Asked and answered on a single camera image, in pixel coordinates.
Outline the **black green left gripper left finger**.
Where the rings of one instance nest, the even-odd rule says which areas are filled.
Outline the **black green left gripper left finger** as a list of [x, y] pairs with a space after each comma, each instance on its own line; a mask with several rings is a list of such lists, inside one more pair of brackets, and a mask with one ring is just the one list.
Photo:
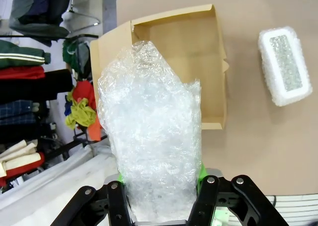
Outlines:
[[83, 186], [51, 223], [53, 226], [96, 226], [108, 217], [111, 226], [131, 226], [123, 179], [108, 176], [100, 189]]

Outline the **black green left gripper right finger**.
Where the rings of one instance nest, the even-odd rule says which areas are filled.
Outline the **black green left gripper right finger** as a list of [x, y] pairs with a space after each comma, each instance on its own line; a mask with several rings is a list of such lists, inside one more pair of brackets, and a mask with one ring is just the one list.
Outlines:
[[210, 226], [216, 207], [226, 207], [242, 226], [286, 226], [288, 223], [246, 175], [227, 180], [201, 165], [197, 198], [190, 213], [192, 226]]

